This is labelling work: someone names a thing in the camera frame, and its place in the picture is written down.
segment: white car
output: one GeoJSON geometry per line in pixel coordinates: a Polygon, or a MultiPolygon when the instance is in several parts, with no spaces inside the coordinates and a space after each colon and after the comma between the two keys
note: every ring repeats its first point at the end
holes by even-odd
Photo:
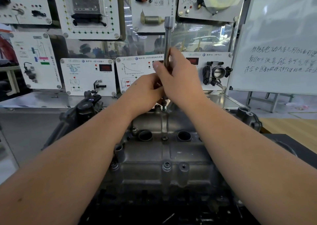
{"type": "Polygon", "coordinates": [[[192,41],[193,42],[188,44],[188,46],[186,47],[186,52],[197,52],[197,51],[201,52],[205,50],[205,47],[210,47],[214,43],[219,42],[219,38],[216,36],[203,36],[203,37],[194,38],[192,39],[192,41]]]}

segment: whiteboard stand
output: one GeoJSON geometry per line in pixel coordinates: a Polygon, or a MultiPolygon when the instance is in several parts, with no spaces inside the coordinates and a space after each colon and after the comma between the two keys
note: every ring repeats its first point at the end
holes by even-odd
{"type": "Polygon", "coordinates": [[[275,96],[274,96],[274,99],[271,101],[271,100],[268,99],[268,97],[270,95],[269,92],[266,93],[265,99],[253,97],[252,93],[253,93],[253,91],[249,91],[246,105],[248,106],[250,104],[251,100],[269,103],[269,104],[272,104],[271,105],[271,110],[270,110],[271,113],[275,112],[277,100],[278,100],[280,95],[289,97],[289,101],[288,102],[292,102],[292,99],[294,98],[294,94],[290,94],[289,95],[289,94],[273,93],[275,96]]]}

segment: white panel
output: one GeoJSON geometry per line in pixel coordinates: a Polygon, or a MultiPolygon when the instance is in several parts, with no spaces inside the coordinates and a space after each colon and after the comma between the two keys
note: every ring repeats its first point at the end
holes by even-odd
{"type": "Polygon", "coordinates": [[[61,29],[70,39],[117,40],[120,37],[118,0],[55,0],[61,29]],[[101,14],[102,23],[74,23],[74,14],[101,14]]]}
{"type": "Polygon", "coordinates": [[[198,7],[197,0],[178,0],[180,18],[236,22],[244,0],[204,0],[205,7],[198,7]]]}
{"type": "Polygon", "coordinates": [[[0,9],[0,23],[51,24],[47,0],[10,0],[8,5],[0,9]]]}
{"type": "Polygon", "coordinates": [[[27,86],[31,89],[61,89],[56,59],[48,34],[42,32],[12,32],[11,43],[27,86]],[[25,70],[35,74],[35,80],[25,70]]]}
{"type": "Polygon", "coordinates": [[[137,33],[164,33],[164,19],[165,16],[175,16],[176,12],[176,0],[149,0],[145,2],[137,2],[131,0],[132,8],[132,24],[134,31],[137,33]],[[157,19],[163,19],[160,24],[145,24],[141,23],[141,13],[144,13],[145,18],[147,16],[157,16],[157,19]]]}
{"type": "Polygon", "coordinates": [[[252,0],[229,85],[316,95],[316,40],[316,0],[252,0]]]}
{"type": "MultiPolygon", "coordinates": [[[[203,90],[222,90],[218,86],[203,84],[203,68],[207,65],[207,62],[209,61],[224,62],[224,68],[231,67],[232,58],[229,57],[229,52],[182,52],[182,54],[188,60],[196,58],[198,59],[198,65],[196,65],[196,68],[203,90]]],[[[155,71],[152,67],[153,62],[163,62],[163,59],[164,55],[141,55],[117,58],[116,64],[121,92],[126,91],[130,87],[130,85],[141,75],[154,73],[155,71]]],[[[227,86],[228,78],[222,78],[221,84],[223,86],[227,86]]]]}
{"type": "Polygon", "coordinates": [[[113,61],[109,59],[61,59],[61,70],[68,95],[84,95],[93,90],[93,83],[106,85],[96,91],[101,96],[116,95],[113,61]]]}

